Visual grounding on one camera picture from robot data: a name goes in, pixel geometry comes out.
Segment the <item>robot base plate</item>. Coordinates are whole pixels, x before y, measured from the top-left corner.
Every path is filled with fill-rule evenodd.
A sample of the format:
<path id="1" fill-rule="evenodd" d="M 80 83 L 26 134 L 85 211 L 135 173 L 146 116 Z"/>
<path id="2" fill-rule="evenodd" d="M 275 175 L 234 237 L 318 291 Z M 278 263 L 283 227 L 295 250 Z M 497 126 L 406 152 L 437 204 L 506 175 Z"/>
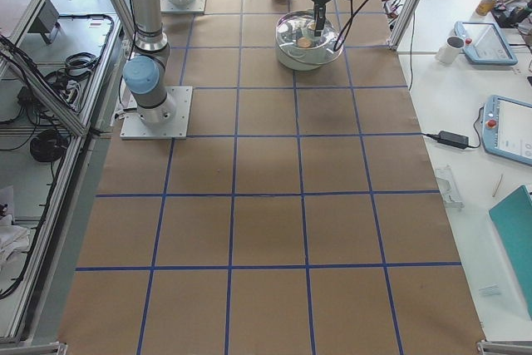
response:
<path id="1" fill-rule="evenodd" d="M 154 109 L 139 107 L 131 96 L 128 107 L 132 111 L 125 113 L 121 139 L 165 140 L 187 137 L 193 87 L 167 86 L 165 89 L 165 102 Z"/>

